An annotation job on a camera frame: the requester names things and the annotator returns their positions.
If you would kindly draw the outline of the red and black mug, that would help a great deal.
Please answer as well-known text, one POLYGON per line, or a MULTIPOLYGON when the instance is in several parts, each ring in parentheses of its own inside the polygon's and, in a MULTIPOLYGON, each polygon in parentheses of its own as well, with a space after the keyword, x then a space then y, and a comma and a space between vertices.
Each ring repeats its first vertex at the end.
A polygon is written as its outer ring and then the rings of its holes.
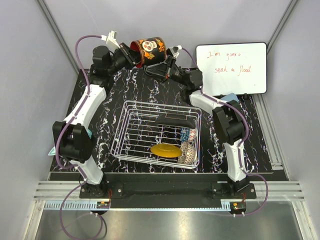
POLYGON ((134 40, 130 48, 139 53, 137 68, 159 64, 167 58, 166 44, 158 36, 134 40))

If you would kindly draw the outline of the black floral square plate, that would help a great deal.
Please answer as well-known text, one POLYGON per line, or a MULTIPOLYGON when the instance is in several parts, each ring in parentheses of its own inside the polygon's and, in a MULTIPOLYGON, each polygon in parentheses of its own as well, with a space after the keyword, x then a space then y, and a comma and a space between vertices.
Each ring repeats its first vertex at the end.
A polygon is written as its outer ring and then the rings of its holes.
POLYGON ((163 113, 159 115, 155 124, 158 126, 169 126, 194 129, 195 123, 190 116, 176 113, 163 113))

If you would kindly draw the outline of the white wire dish rack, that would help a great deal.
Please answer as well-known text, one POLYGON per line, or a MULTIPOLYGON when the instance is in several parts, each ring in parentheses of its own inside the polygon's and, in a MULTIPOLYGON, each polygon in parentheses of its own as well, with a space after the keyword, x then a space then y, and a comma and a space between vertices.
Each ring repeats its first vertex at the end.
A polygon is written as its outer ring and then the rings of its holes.
POLYGON ((121 110, 110 153, 122 161, 194 169, 199 164, 201 121, 202 111, 197 107, 127 100, 121 110), (197 137, 190 142, 196 150, 193 165, 179 164, 177 157, 160 157, 151 152, 151 147, 157 144, 181 147, 180 130, 184 127, 155 123, 159 115, 166 113, 186 115, 194 121, 197 137))

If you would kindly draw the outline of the blue patterned bowl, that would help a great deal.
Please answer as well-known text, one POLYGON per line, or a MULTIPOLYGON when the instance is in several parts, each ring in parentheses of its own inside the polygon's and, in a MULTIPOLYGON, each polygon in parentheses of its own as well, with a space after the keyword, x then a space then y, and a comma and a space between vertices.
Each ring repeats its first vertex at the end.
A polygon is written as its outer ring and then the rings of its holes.
POLYGON ((191 129, 191 128, 181 128, 180 129, 180 141, 181 142, 193 142, 198 135, 197 129, 191 129))

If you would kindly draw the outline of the light blue cup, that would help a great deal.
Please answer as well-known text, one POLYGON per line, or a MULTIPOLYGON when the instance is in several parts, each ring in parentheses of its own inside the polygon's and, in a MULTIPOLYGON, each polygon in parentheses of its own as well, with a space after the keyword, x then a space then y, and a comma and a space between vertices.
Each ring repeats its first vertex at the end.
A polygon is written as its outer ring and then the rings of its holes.
POLYGON ((225 102, 231 102, 231 101, 236 101, 237 103, 239 102, 237 95, 234 93, 230 93, 228 95, 225 95, 220 100, 225 101, 225 102))

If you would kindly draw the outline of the yellow patterned bowl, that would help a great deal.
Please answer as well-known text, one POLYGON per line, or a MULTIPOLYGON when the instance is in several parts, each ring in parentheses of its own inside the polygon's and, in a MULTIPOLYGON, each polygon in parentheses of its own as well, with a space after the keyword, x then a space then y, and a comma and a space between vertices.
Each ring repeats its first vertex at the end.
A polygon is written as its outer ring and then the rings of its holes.
POLYGON ((160 143, 152 146, 150 151, 162 158, 177 158, 182 155, 182 150, 172 144, 160 143))

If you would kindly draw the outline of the brown patterned bowl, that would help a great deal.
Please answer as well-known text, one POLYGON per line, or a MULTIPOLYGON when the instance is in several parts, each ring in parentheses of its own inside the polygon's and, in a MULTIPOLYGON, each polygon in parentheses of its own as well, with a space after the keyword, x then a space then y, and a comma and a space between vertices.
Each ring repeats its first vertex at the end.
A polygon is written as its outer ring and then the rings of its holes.
POLYGON ((193 165, 193 162, 197 159, 196 149, 189 142, 183 142, 180 150, 182 151, 182 154, 178 157, 178 163, 193 165))

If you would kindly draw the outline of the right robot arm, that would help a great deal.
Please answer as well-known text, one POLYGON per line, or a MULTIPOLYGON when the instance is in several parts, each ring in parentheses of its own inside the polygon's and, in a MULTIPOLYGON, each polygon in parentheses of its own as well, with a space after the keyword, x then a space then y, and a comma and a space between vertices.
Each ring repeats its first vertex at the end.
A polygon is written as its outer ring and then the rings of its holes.
POLYGON ((227 183, 221 193, 239 198, 249 186, 244 168, 244 141, 248 137, 248 124, 237 100, 222 100, 203 90, 203 73, 198 69, 186 71, 176 65, 176 59, 168 56, 165 61, 144 66, 144 72, 161 82, 171 79, 185 88, 181 97, 187 104, 200 108, 213 117, 217 139, 223 144, 227 159, 227 183))

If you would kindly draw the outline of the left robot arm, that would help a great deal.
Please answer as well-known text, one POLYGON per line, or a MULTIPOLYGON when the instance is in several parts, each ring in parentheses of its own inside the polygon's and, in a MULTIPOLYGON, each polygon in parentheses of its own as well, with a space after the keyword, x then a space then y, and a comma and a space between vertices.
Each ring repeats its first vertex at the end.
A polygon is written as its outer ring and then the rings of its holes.
POLYGON ((114 74, 121 69, 132 69, 140 61, 140 53, 125 43, 113 51, 105 45, 94 48, 89 74, 84 74, 87 86, 82 97, 63 121, 56 121, 52 126, 57 164, 61 164, 60 158, 67 160, 82 175, 83 186, 97 198, 108 193, 108 184, 92 156, 94 140, 89 124, 112 89, 114 74))

